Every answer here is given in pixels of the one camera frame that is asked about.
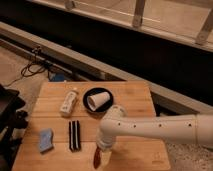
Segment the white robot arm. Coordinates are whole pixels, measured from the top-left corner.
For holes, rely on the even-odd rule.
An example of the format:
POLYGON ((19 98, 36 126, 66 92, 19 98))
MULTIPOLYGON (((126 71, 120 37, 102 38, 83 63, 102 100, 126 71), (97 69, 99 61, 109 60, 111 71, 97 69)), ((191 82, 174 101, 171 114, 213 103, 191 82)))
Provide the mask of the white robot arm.
POLYGON ((97 146, 103 151, 111 149, 117 136, 154 138, 213 149, 213 115, 131 118, 122 106, 113 105, 100 121, 97 146))

